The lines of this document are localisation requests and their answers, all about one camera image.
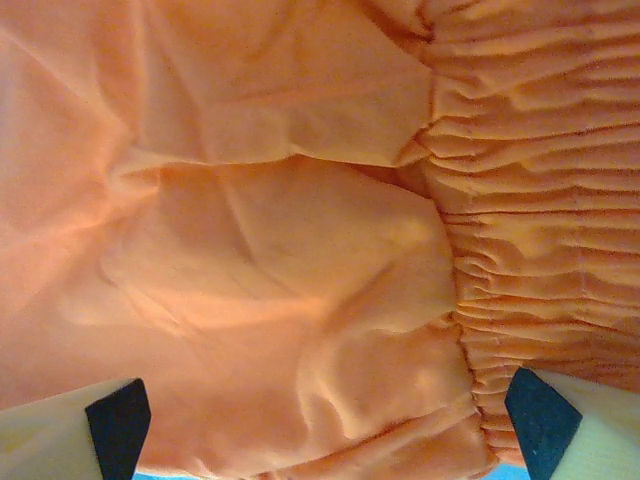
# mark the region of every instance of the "ruched fabric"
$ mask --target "ruched fabric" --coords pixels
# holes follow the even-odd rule
[[[640,392],[636,0],[0,4],[0,408],[142,377],[144,471],[521,464]]]

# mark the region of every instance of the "orange cloth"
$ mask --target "orange cloth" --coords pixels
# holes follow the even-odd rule
[[[518,365],[640,391],[638,33],[635,0],[3,2],[0,408],[141,376],[164,473],[521,462]]]

